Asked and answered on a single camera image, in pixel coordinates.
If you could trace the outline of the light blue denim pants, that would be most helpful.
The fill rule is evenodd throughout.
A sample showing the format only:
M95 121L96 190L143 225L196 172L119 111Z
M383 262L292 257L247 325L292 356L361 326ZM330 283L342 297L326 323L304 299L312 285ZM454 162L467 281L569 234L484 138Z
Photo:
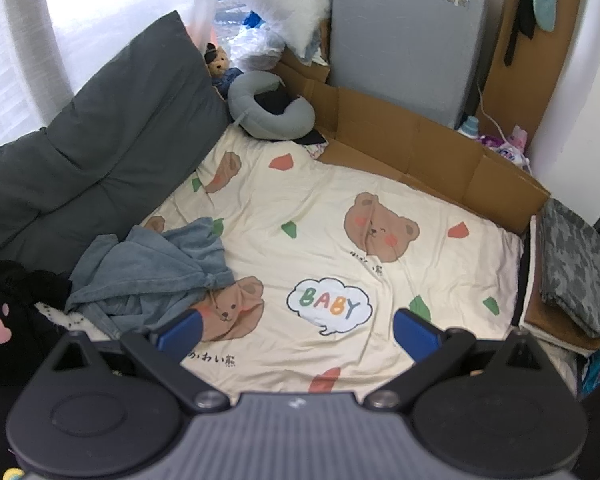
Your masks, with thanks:
M96 237L70 281L65 311L111 338L166 324L207 292L235 283L209 217L163 233L134 226L125 240Z

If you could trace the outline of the folded brown white clothes stack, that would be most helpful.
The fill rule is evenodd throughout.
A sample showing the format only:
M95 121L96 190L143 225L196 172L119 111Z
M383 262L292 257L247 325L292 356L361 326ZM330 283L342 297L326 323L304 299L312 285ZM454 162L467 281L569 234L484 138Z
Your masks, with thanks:
M541 296L542 258L536 217L532 216L524 232L524 247L518 266L518 292L512 317L514 327L533 336L588 358L600 350L600 337L591 338L565 312L548 304Z

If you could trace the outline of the white black spotted fleece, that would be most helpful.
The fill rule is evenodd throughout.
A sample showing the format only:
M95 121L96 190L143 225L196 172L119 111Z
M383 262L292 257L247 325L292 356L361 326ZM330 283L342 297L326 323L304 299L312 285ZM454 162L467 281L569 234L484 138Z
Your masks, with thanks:
M84 318L82 314L78 312L70 312L69 314L57 310L47 304L38 302L35 307L42 315L44 315L50 322L57 326L61 326L71 332L84 332L87 334L91 341L106 341L109 337L97 328L91 321Z

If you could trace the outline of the black cat paw plush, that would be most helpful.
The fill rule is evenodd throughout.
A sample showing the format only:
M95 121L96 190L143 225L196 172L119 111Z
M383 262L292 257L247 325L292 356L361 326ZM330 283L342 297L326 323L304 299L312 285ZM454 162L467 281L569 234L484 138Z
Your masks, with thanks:
M61 275L0 260L0 385L25 384L53 350L65 330L36 306L61 310L70 292Z

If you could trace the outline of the cream bear print bedsheet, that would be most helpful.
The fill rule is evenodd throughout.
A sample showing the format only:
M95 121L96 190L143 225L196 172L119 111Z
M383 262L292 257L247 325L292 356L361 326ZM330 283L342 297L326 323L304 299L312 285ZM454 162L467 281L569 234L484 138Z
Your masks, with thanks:
M228 128L145 224L162 233L202 217L235 284L201 301L204 333L184 365L229 396L368 393L413 363L393 336L400 309L486 339L509 330L519 236L298 144Z

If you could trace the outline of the folded camouflage cloth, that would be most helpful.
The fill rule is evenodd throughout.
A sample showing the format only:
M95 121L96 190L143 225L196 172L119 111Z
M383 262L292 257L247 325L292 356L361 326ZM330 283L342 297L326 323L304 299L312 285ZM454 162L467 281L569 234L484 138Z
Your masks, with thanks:
M548 200L539 220L541 297L586 336L600 337L600 233L559 200Z

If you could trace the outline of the pink refill pouch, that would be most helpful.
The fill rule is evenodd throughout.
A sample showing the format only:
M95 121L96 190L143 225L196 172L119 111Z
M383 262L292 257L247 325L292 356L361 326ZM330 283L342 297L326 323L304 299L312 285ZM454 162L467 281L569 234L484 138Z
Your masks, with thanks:
M512 133L505 139L494 136L479 136L479 142L494 153L501 155L518 168L529 172L530 162L524 154L528 140L528 132L515 126Z

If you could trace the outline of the dark grey duvet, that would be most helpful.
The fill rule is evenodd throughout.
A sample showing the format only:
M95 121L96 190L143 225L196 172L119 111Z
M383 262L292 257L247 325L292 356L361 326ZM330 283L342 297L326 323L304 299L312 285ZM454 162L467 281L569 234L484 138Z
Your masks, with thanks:
M0 260L68 275L125 238L230 123L178 12L149 25L45 128L0 147Z

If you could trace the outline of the detergent bottle blue cap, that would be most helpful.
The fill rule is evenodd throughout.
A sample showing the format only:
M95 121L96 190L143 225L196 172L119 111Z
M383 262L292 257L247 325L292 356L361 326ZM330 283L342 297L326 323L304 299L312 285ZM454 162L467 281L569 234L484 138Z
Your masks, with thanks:
M479 139L479 119L474 115L468 115L464 122L457 128L457 132L471 140Z

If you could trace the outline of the brown cardboard barrier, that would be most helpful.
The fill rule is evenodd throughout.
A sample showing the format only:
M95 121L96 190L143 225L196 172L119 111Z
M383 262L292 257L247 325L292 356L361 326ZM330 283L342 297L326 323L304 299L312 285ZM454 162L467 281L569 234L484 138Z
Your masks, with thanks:
M550 193L530 174L482 144L387 101L326 84L324 68L288 55L273 73L314 107L327 139L321 162L418 188L521 234Z

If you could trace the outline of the grey neck pillow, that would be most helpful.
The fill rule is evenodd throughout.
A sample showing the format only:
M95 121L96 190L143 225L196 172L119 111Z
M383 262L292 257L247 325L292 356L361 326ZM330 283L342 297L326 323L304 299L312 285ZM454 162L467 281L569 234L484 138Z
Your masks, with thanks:
M234 123L258 140L295 141L314 129L313 106L269 72L239 75L228 88L227 104Z

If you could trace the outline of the black garment inside neck pillow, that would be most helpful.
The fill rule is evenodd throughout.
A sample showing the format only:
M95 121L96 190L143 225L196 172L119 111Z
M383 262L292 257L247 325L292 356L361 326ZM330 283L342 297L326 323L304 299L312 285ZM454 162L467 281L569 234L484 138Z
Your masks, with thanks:
M256 103L272 115L283 115L294 100L281 86L254 96Z

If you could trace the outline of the small teddy bear toy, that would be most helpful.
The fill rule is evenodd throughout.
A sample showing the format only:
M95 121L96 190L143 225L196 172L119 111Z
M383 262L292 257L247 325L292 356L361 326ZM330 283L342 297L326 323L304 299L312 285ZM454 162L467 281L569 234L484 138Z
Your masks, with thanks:
M230 85L242 75L242 71L230 66L230 58L226 51L212 42L208 42L204 51L204 62L207 64L213 87L226 100Z

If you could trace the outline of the grey upright mattress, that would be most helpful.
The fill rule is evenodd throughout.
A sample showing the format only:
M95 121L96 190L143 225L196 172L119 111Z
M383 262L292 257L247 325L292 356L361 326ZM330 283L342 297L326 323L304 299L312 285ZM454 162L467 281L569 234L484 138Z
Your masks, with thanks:
M332 0L329 81L454 128L489 0Z

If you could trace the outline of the clear plastic bag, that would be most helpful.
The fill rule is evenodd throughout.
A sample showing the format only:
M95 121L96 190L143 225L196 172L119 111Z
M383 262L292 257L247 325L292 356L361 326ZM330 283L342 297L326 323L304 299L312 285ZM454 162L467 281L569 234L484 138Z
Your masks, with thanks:
M242 27L228 45L230 60L243 72L272 70L286 48L283 38L266 26Z

